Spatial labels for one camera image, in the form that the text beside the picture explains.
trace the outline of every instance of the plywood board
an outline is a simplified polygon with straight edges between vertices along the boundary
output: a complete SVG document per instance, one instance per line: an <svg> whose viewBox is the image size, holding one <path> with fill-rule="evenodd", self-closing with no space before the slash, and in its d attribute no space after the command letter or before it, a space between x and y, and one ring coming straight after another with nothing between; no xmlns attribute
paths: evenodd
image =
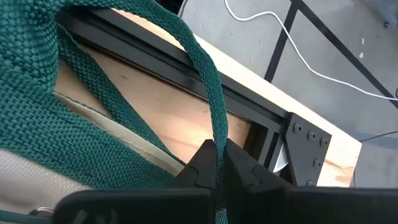
<svg viewBox="0 0 398 224"><path fill-rule="evenodd" d="M212 138L207 103L101 53L83 49L98 62L125 99L182 161L188 162L203 141ZM55 91L109 116L63 62L60 62ZM229 138L243 147L249 122L229 114L228 124Z"/></svg>
<svg viewBox="0 0 398 224"><path fill-rule="evenodd" d="M124 11L117 11L145 29L170 42L183 50L183 47L169 33L151 22ZM266 82L246 67L233 60L211 44L198 36L198 43L212 57L217 69L257 94L279 105L281 108L294 112L309 120L319 128L332 135L331 142L323 165L318 186L349 187L353 176L356 161L361 150L361 143L317 115L297 100L293 99L274 85Z"/></svg>

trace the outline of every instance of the black metal bracket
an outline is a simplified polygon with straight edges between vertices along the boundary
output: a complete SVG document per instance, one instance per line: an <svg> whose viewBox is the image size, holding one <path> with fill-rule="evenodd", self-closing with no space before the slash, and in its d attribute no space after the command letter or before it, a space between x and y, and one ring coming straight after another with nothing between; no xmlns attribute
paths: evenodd
<svg viewBox="0 0 398 224"><path fill-rule="evenodd" d="M216 189L216 145L207 139L191 158L189 163L176 176L171 187L201 187Z"/></svg>
<svg viewBox="0 0 398 224"><path fill-rule="evenodd" d="M228 223L275 223L279 207L275 194L291 185L260 165L231 140L225 147L224 191Z"/></svg>
<svg viewBox="0 0 398 224"><path fill-rule="evenodd" d="M330 143L330 134L299 115L290 113L282 139L293 184L316 185Z"/></svg>

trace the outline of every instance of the woven fabric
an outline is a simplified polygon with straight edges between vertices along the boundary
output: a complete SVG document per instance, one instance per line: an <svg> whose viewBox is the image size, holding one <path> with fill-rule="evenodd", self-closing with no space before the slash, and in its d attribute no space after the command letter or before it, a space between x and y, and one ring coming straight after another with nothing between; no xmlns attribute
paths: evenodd
<svg viewBox="0 0 398 224"><path fill-rule="evenodd" d="M166 170L169 174L176 176L184 168L181 163L173 159L166 152L119 123L107 118L105 115L59 93L55 93L55 96L73 112L86 118L97 127L111 134L124 145L136 151L149 162L156 164L163 170Z"/></svg>
<svg viewBox="0 0 398 224"><path fill-rule="evenodd" d="M0 147L94 189L165 187L173 179L53 96L62 59L117 122L171 155L98 64L55 22L55 13L67 6L122 9L181 43L208 93L220 180L228 127L217 69L187 25L153 0L0 1Z"/></svg>

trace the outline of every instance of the white cable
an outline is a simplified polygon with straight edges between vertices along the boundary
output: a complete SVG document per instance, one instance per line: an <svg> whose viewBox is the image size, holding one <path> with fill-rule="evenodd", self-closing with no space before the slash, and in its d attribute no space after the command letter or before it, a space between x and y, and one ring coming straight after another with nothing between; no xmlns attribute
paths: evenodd
<svg viewBox="0 0 398 224"><path fill-rule="evenodd" d="M280 26L282 26L283 30L285 31L287 37L288 37L289 40L290 40L290 43L292 43L293 48L294 48L294 50L296 51L297 55L300 57L301 61L305 64L305 66L307 66L307 68L308 68L312 73L314 73L314 74L316 74L316 75L318 75L318 76L320 76L320 77L322 77L322 78L326 78L327 80L331 80L331 81L334 81L334 82L337 82L337 83L340 83L340 84L343 84L343 85L347 85L347 86L349 86L349 87L352 87L352 88L354 88L354 89L356 89L356 90L358 90L358 91L361 91L362 93L365 93L365 94L370 95L370 96L374 96L374 97L378 97L378 98L382 98L382 99L386 99L386 100L396 100L396 101L398 101L397 98L391 98L391 97L386 97L386 96L381 96L381 95L377 95L377 94L374 94L374 93L370 93L370 92L365 91L365 90L362 90L362 89L360 89L360 88L358 88L358 87L356 87L356 86L354 86L354 85L352 85L352 84L350 84L350 83L346 83L346 82L343 82L343 81L340 81L340 80L337 80L337 79L334 79L334 78L330 78L330 77L328 77L328 76L326 76L326 75L322 75L321 73L318 73L317 71L315 71L314 69L312 69L312 68L309 66L309 64L307 63L307 61L304 59L304 57L301 55L301 53L299 52L299 50L298 50L296 44L294 43L292 37L290 36L289 32L287 32L287 29L286 29L284 23L281 21L281 19L279 19L279 17L277 16L277 14L275 14L274 12L265 11L265 12L257 13L257 14L255 14L255 15L253 15L253 16L249 16L249 17L247 17L247 18L240 18L240 17L236 16L236 15L234 14L234 12L231 10L231 8L230 8L230 6L229 6L229 4L228 4L228 0L224 0L224 2L225 2L226 8L228 9L228 12L229 12L229 13L231 14L231 16L234 17L234 19L236 19L237 21L246 22L246 21L249 21L249 20L254 19L254 18L256 18L256 17L262 16L262 15L266 15L266 14L271 14L271 15L273 15L273 16L278 20Z"/></svg>

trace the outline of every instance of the black metal frame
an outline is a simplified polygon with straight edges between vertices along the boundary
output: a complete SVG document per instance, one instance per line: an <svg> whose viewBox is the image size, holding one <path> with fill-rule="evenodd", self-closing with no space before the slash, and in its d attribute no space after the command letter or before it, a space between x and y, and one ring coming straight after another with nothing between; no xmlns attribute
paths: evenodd
<svg viewBox="0 0 398 224"><path fill-rule="evenodd" d="M206 100L204 84L188 55L119 13L111 9L74 7L59 12L57 21L77 41ZM220 77L228 112L252 122L244 149L260 164L274 170L282 143L286 143L285 135L289 131L285 127L289 126L292 115L230 77L222 73ZM303 120L301 125L312 127L308 130L317 130L317 136L330 140L328 133L312 123ZM299 145L295 146L296 149L292 147L290 145L289 150L300 148ZM312 158L311 152L304 153L304 156ZM319 172L316 177L308 176L307 179L316 184Z"/></svg>
<svg viewBox="0 0 398 224"><path fill-rule="evenodd" d="M377 90L380 91L385 97L393 98L381 82L358 60L358 58L348 50L348 48L337 38L337 36L321 21L321 19L303 2L303 0L290 0L290 8L287 12L284 25L288 32L294 24L297 12L301 12L314 26L329 40L333 46L338 50ZM282 30L280 32L278 41L275 45L274 53L272 54L271 61L269 62L268 69L264 75L264 79L271 82L275 76L276 68L282 56L282 52L287 42L287 35ZM392 105L398 109L398 102L390 100Z"/></svg>

